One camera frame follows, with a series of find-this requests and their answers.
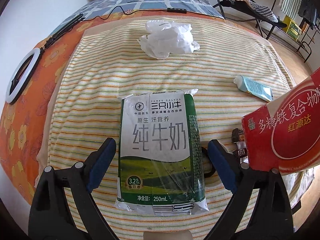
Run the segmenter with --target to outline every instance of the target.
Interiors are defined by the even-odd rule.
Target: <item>250ml label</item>
[[[153,201],[156,202],[156,201],[161,201],[161,202],[164,202],[164,201],[168,201],[167,200],[167,197],[153,197]]]

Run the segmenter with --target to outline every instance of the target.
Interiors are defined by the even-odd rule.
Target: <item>red box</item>
[[[249,165],[282,174],[320,164],[320,69],[242,118]]]

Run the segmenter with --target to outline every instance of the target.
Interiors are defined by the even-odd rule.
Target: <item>blue toothpaste tube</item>
[[[237,85],[238,89],[243,92],[253,94],[267,102],[271,102],[273,100],[272,90],[268,86],[244,76],[236,76],[233,82]]]

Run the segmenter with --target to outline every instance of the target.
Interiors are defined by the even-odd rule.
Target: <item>folding chair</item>
[[[287,25],[281,21],[278,21],[277,23],[275,23],[275,22],[272,22],[272,21],[264,18],[263,16],[255,13],[252,10],[252,8],[250,6],[248,6],[248,4],[245,1],[237,1],[237,0],[222,0],[222,1],[217,0],[217,1],[218,1],[218,3],[216,5],[214,5],[213,7],[216,8],[217,6],[219,6],[221,14],[224,18],[225,18],[225,14],[223,11],[223,7],[231,7],[239,12],[242,12],[242,13],[245,13],[245,14],[248,14],[248,15],[254,17],[254,19],[244,20],[242,22],[256,21],[257,22],[256,28],[259,28],[260,34],[262,37],[264,37],[264,36],[263,36],[263,32],[262,32],[262,29],[260,26],[260,22],[262,21],[262,22],[267,22],[267,23],[271,24],[272,25],[271,30],[269,31],[269,33],[266,37],[267,40],[270,38],[275,27],[278,27],[278,28],[287,27]]]

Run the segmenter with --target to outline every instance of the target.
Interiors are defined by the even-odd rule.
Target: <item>crumpled plastic bag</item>
[[[200,45],[193,40],[191,24],[151,20],[146,22],[146,30],[150,34],[140,37],[138,42],[150,57],[166,59],[170,53],[191,54],[200,49]]]

